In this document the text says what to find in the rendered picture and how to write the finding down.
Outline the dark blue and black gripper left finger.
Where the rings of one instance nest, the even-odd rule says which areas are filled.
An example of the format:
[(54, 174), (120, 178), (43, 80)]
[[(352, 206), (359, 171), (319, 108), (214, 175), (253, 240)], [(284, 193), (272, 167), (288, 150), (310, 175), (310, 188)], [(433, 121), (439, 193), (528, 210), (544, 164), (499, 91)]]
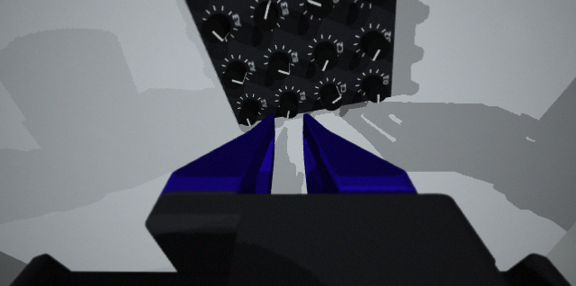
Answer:
[(252, 130), (175, 170), (160, 195), (172, 191), (271, 194), (274, 161), (275, 115), (269, 114)]

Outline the black knob box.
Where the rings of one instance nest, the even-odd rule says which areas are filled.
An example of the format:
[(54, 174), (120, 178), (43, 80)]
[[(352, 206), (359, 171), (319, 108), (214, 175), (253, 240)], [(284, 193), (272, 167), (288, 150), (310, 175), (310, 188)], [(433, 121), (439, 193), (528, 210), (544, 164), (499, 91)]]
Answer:
[(392, 96), (397, 0), (185, 1), (238, 124)]

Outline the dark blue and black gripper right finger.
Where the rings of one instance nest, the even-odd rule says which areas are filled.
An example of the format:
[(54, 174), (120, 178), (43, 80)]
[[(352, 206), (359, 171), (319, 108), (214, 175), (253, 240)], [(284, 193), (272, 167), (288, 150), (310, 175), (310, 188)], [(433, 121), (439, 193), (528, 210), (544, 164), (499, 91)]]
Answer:
[(327, 130), (308, 113), (302, 136), (307, 194), (418, 193), (405, 170)]

